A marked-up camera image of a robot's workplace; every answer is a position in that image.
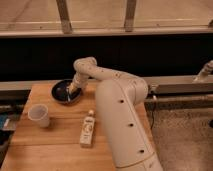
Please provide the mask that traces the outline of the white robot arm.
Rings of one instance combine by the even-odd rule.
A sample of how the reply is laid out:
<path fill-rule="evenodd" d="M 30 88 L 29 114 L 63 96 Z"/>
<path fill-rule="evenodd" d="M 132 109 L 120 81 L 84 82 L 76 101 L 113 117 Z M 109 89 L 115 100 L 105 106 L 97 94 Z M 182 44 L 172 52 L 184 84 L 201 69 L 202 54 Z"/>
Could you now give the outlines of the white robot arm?
<path fill-rule="evenodd" d="M 116 171 L 163 171 L 135 105 L 148 95 L 146 81 L 136 75 L 99 67 L 94 57 L 77 59 L 69 93 L 85 88 L 89 77 L 100 80 L 95 102 Z"/>

